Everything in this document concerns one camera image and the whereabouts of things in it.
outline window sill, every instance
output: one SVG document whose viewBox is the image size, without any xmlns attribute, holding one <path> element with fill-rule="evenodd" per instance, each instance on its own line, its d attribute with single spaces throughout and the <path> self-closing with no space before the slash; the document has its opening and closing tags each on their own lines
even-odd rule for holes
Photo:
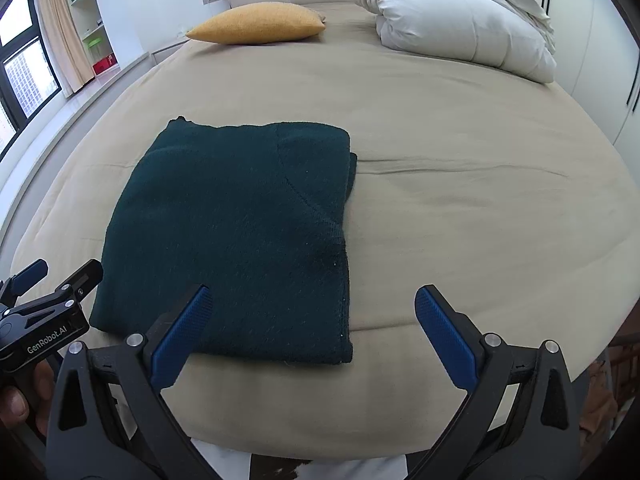
<svg viewBox="0 0 640 480">
<path fill-rule="evenodd" d="M 49 122 L 35 134 L 34 139 L 24 150 L 24 153 L 19 156 L 5 182 L 2 183 L 0 190 L 0 240 L 4 239 L 12 217 L 29 184 L 66 131 L 111 85 L 148 56 L 149 54 L 145 53 L 124 68 L 116 65 L 96 76 L 95 80 L 71 96 Z M 11 153 L 11 150 L 20 148 L 17 144 L 16 141 L 7 155 Z"/>
</svg>

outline curtain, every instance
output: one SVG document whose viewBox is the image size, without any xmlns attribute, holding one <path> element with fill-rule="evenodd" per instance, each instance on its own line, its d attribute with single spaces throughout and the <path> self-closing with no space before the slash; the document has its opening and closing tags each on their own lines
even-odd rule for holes
<svg viewBox="0 0 640 480">
<path fill-rule="evenodd" d="M 94 78 L 66 0 L 34 0 L 47 53 L 66 97 Z"/>
</svg>

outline window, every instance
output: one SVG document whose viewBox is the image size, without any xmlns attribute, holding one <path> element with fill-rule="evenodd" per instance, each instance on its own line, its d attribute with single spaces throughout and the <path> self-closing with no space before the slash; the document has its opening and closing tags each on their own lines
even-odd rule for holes
<svg viewBox="0 0 640 480">
<path fill-rule="evenodd" d="M 59 90 L 33 0 L 12 0 L 0 18 L 0 160 Z"/>
</svg>

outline beige bedsheet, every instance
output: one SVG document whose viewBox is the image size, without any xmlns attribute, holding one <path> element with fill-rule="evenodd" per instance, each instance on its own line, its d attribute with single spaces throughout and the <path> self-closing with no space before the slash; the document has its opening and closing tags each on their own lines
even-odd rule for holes
<svg viewBox="0 0 640 480">
<path fill-rule="evenodd" d="M 605 136 L 557 85 L 394 52 L 364 10 L 319 7 L 319 40 L 190 41 L 127 89 L 55 179 L 13 268 L 49 263 L 33 297 L 100 258 L 130 172 L 179 115 L 344 128 L 359 157 L 344 222 L 353 362 L 194 355 L 163 395 L 188 434 L 233 449 L 325 459 L 422 450 L 463 392 L 415 320 L 415 291 L 436 284 L 482 332 L 511 344 L 555 339 L 576 376 L 640 294 L 640 198 Z M 112 339 L 91 330 L 84 340 Z"/>
</svg>

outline folded sweater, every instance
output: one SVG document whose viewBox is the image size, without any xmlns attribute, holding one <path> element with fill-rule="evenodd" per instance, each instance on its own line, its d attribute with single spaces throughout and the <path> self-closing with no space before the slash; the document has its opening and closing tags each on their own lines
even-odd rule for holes
<svg viewBox="0 0 640 480">
<path fill-rule="evenodd" d="M 91 325 L 145 332 L 189 284 L 203 283 L 214 313 L 198 351 L 350 362 L 349 145 L 325 124 L 169 122 L 116 204 Z"/>
</svg>

